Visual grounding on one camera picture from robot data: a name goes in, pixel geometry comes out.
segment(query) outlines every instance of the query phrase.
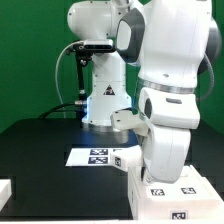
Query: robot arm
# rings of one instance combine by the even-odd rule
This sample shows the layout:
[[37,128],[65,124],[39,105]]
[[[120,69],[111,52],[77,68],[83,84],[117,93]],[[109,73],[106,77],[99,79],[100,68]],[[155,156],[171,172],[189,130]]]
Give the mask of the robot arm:
[[[68,24],[81,40],[105,41],[116,36],[120,19],[136,6],[141,6],[137,0],[78,2],[69,9]],[[87,99],[87,116],[82,124],[95,131],[113,132],[112,112],[131,107],[131,97],[125,89],[126,64],[117,52],[93,54],[91,60],[92,93]]]
[[181,174],[189,129],[200,120],[194,89],[211,19],[210,0],[152,0],[119,23],[118,53],[141,66],[135,105],[148,127],[141,143],[145,183],[174,183]]

